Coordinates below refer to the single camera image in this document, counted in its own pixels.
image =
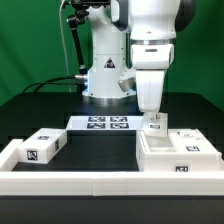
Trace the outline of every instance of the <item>white container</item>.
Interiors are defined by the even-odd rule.
[[[167,137],[146,136],[137,131],[136,158],[140,171],[217,172],[222,154],[199,130],[168,130]]]

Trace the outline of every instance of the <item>black table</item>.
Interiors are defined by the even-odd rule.
[[[161,111],[169,115],[169,128],[198,128],[220,152],[224,152],[224,113],[200,95],[164,94]],[[84,103],[81,96],[76,93],[19,94],[0,107],[1,150],[11,139],[26,139],[42,127],[65,128],[71,115],[123,116],[141,115],[141,113],[136,103],[103,107]],[[105,144],[107,153],[102,150]],[[83,159],[82,153],[89,153],[90,159]],[[112,136],[99,132],[70,133],[66,147],[48,165],[18,163],[14,172],[25,170],[137,171],[135,132],[117,132]],[[0,198],[0,223],[150,222],[223,224],[224,197],[4,196]]]

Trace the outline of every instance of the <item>cable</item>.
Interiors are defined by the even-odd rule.
[[[37,86],[33,92],[37,92],[39,89],[41,89],[43,86],[45,86],[44,83],[49,83],[49,82],[56,82],[56,81],[61,81],[61,80],[66,80],[66,79],[75,79],[74,75],[70,75],[70,76],[66,76],[66,77],[58,77],[58,78],[53,78],[53,79],[49,79],[45,82],[43,82],[42,84],[40,84],[39,86]]]
[[[62,39],[62,45],[63,45],[63,51],[64,51],[64,57],[65,57],[66,73],[67,73],[67,76],[69,76],[70,69],[69,69],[69,62],[68,62],[68,53],[67,53],[66,44],[65,44],[64,26],[63,26],[63,20],[62,20],[62,9],[65,4],[65,1],[66,0],[61,1],[61,5],[59,8],[59,21],[60,21],[61,39]]]
[[[77,85],[77,83],[53,83],[53,82],[38,82],[38,83],[34,83],[32,85],[27,86],[22,93],[25,93],[27,91],[27,89],[33,87],[33,86],[37,86],[37,85]]]

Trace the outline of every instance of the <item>green wall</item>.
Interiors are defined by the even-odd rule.
[[[60,0],[0,2],[0,104],[27,85],[66,75],[59,6]],[[72,9],[64,10],[64,20],[72,13]],[[75,74],[76,53],[70,30],[64,25],[70,71]],[[88,24],[80,27],[89,66],[90,35]],[[165,90],[199,93],[224,111],[224,1],[197,0],[196,17],[177,34],[175,54]],[[44,91],[68,91],[68,87],[49,86]]]

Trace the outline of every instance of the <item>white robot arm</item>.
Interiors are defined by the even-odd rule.
[[[181,9],[189,13],[177,26],[176,21],[183,20]],[[176,29],[179,31],[188,25],[194,11],[195,1],[192,0],[111,1],[113,23],[121,31],[130,32],[133,42],[133,68],[121,76],[119,83],[121,87],[127,86],[130,78],[136,79],[139,109],[145,113],[141,129],[147,135],[167,135],[167,115],[158,112],[164,77],[174,60],[171,40],[176,37]]]

